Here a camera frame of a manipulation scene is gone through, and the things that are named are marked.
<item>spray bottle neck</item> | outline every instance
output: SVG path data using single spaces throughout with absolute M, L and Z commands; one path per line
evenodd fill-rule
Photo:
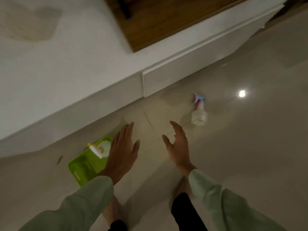
M 203 102 L 203 101 L 199 101 L 199 102 L 198 102 L 198 107 L 197 107 L 197 109 L 204 110 L 204 102 Z

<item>long-sleeved shirt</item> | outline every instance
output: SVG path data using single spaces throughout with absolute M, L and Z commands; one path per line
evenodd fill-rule
M 246 199 L 194 169 L 189 175 L 193 194 L 209 210 L 218 231 L 286 231 L 251 208 Z M 99 176 L 67 196 L 60 208 L 44 211 L 19 231 L 88 231 L 113 196 L 109 177 Z

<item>cleaning spray bottle in basket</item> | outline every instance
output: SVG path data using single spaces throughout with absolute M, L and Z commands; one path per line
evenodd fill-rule
M 198 102 L 197 109 L 192 113 L 192 124 L 202 126 L 208 120 L 208 114 L 204 111 L 204 97 L 195 93 L 195 103 Z

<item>black pants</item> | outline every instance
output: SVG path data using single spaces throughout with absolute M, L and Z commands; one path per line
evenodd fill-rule
M 179 194 L 175 198 L 171 214 L 177 222 L 180 231 L 207 231 L 186 193 Z M 127 226 L 123 221 L 118 220 L 111 224 L 109 231 L 127 231 Z

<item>green basket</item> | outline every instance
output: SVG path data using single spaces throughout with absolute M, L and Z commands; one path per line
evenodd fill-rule
M 97 147 L 100 142 L 106 140 L 111 142 L 112 137 L 103 137 L 94 145 Z M 95 178 L 97 174 L 106 167 L 107 159 L 108 157 L 103 157 L 102 159 L 98 158 L 90 148 L 87 148 L 83 153 L 68 163 L 68 168 L 79 186 L 83 186 L 88 181 Z

